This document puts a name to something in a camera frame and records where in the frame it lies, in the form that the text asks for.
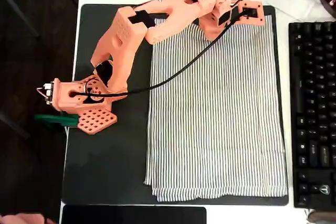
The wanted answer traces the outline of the person's hand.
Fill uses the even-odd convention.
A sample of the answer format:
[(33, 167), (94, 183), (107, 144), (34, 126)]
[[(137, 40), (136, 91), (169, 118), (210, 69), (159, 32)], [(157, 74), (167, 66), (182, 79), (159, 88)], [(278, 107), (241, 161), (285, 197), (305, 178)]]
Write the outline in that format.
[(52, 220), (45, 218), (42, 214), (18, 213), (0, 217), (1, 224), (55, 224)]

